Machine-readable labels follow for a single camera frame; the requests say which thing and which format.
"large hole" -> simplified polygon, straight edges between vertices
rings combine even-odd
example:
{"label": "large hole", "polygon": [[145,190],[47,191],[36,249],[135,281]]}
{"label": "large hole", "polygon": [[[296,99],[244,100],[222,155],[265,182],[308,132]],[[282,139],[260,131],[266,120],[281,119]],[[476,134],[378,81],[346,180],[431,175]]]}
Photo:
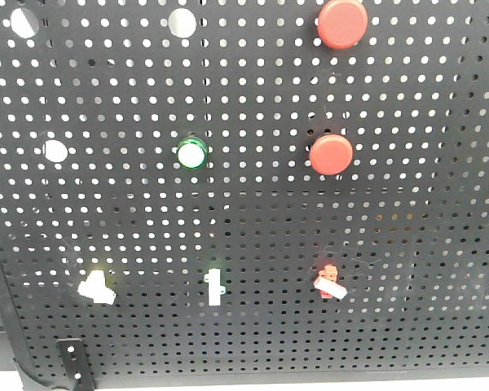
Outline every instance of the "large hole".
{"label": "large hole", "polygon": [[169,16],[170,32],[179,38],[188,38],[196,31],[196,17],[186,8],[173,10]]}
{"label": "large hole", "polygon": [[43,155],[53,163],[61,163],[68,156],[67,147],[58,140],[47,140],[43,144]]}
{"label": "large hole", "polygon": [[11,28],[20,38],[31,38],[40,29],[37,17],[27,8],[16,8],[11,13]]}

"red component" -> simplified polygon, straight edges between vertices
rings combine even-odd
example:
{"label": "red component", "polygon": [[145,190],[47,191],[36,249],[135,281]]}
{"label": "red component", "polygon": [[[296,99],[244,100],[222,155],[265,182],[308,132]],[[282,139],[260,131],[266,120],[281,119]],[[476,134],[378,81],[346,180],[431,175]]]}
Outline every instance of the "red component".
{"label": "red component", "polygon": [[[323,279],[327,279],[328,281],[333,281],[334,283],[337,282],[337,268],[334,265],[326,265],[324,269],[319,270],[319,277]],[[333,299],[333,296],[330,295],[329,293],[326,293],[324,291],[319,291],[320,296],[323,299]]]}
{"label": "red component", "polygon": [[319,14],[317,31],[324,45],[347,49],[360,41],[368,28],[368,13],[357,0],[331,0]]}
{"label": "red component", "polygon": [[338,134],[319,138],[310,149],[311,166],[319,174],[339,174],[348,168],[352,160],[351,143]]}

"white peg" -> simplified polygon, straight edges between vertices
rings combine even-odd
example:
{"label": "white peg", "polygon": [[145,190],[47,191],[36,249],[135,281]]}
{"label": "white peg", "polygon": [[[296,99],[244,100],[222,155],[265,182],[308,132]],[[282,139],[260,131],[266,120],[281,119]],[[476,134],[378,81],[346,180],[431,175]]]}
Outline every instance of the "white peg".
{"label": "white peg", "polygon": [[221,285],[221,270],[209,269],[205,275],[205,282],[209,285],[209,305],[221,305],[221,295],[227,292],[227,289]]}
{"label": "white peg", "polygon": [[313,286],[320,291],[324,291],[329,295],[336,297],[337,299],[342,300],[344,296],[348,293],[346,288],[342,287],[338,283],[334,283],[333,281],[329,281],[327,279],[323,279],[319,277],[313,283]]}
{"label": "white peg", "polygon": [[116,293],[105,286],[105,272],[103,270],[92,270],[86,281],[78,285],[78,293],[89,297],[95,304],[114,304]]}

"metal bracket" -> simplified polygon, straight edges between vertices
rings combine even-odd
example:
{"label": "metal bracket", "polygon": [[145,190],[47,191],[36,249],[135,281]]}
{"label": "metal bracket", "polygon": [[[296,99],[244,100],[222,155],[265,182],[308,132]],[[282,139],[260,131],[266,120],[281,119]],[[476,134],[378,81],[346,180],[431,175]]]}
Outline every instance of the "metal bracket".
{"label": "metal bracket", "polygon": [[95,391],[81,338],[58,340],[58,349],[72,391]]}

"green light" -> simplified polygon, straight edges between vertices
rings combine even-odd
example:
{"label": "green light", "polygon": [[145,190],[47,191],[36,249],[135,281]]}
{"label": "green light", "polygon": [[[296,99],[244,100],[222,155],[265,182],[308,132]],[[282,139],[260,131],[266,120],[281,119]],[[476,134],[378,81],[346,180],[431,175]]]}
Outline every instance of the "green light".
{"label": "green light", "polygon": [[177,157],[179,164],[185,169],[200,169],[206,165],[209,149],[203,140],[187,137],[178,144]]}

